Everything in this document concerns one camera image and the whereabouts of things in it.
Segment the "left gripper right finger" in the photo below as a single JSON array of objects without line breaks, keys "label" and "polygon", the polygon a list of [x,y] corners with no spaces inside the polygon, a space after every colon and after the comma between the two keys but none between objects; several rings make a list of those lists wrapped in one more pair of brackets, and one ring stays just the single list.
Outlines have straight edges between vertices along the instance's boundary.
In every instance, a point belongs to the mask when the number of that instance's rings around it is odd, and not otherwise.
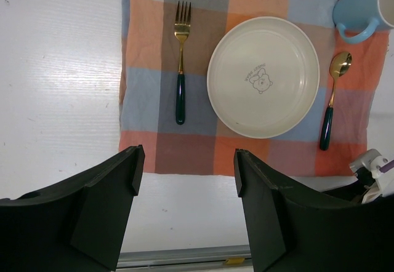
[{"label": "left gripper right finger", "polygon": [[362,181],[320,192],[234,155],[255,271],[392,271],[393,196]]}]

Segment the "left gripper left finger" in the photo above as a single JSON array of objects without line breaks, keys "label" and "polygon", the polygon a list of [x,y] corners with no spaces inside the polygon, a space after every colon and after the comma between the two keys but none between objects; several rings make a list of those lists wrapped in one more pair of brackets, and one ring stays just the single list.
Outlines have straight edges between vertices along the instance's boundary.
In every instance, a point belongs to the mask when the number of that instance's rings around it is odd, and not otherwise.
[{"label": "left gripper left finger", "polygon": [[2,271],[114,271],[145,153],[101,164],[17,199],[1,199]]}]

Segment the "cream ceramic plate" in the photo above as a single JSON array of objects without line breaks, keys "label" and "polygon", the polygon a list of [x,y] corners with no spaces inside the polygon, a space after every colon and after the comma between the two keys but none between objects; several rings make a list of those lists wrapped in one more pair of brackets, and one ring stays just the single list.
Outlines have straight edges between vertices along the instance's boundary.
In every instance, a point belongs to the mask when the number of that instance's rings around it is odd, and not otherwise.
[{"label": "cream ceramic plate", "polygon": [[231,29],[215,47],[207,94],[217,117],[243,137],[285,134],[308,114],[320,86],[310,38],[278,17],[256,17]]}]

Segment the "gold spoon green handle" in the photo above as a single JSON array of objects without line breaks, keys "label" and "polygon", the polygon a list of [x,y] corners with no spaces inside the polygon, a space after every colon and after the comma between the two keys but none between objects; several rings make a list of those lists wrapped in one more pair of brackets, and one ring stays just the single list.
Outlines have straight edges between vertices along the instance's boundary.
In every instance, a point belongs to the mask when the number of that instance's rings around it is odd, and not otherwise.
[{"label": "gold spoon green handle", "polygon": [[349,52],[341,52],[337,54],[331,61],[329,67],[329,74],[333,79],[333,84],[331,96],[329,99],[328,107],[326,108],[323,125],[321,128],[320,150],[322,151],[328,150],[330,144],[337,80],[348,71],[351,65],[352,55]]}]

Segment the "checkered orange blue cloth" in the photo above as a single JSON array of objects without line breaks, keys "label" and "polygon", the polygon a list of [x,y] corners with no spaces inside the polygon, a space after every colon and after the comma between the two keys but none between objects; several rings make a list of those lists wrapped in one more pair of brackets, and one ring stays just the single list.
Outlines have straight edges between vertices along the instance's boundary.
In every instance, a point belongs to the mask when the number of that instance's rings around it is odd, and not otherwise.
[{"label": "checkered orange blue cloth", "polygon": [[[180,44],[174,35],[178,2],[191,3],[184,43],[185,123],[175,121]],[[142,145],[146,172],[233,175],[236,149],[249,150],[290,176],[350,175],[349,163],[367,148],[369,113],[390,40],[380,32],[356,45],[339,38],[331,19],[337,0],[122,0],[123,70],[119,147]],[[295,23],[311,39],[320,61],[320,87],[306,117],[289,132],[267,140],[242,137],[215,115],[207,94],[209,59],[220,39],[253,17]],[[352,55],[337,80],[331,139],[320,150],[332,91],[332,59]]]}]

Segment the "gold fork green handle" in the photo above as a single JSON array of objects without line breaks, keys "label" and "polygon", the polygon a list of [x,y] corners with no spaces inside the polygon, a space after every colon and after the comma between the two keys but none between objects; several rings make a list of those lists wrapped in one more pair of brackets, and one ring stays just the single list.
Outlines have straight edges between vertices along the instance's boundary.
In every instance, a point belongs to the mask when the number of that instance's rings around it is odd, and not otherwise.
[{"label": "gold fork green handle", "polygon": [[183,64],[184,43],[190,35],[191,28],[191,3],[178,2],[174,23],[174,35],[180,44],[179,66],[177,75],[177,91],[175,99],[175,121],[178,125],[185,123],[185,74]]}]

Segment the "light blue mug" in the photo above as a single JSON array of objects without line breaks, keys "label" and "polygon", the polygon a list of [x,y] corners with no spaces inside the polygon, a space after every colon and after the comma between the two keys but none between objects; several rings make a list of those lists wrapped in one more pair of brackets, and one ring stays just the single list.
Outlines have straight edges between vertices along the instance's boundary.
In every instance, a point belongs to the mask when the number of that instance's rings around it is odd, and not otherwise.
[{"label": "light blue mug", "polygon": [[393,0],[338,0],[332,19],[346,43],[358,44],[393,29]]}]

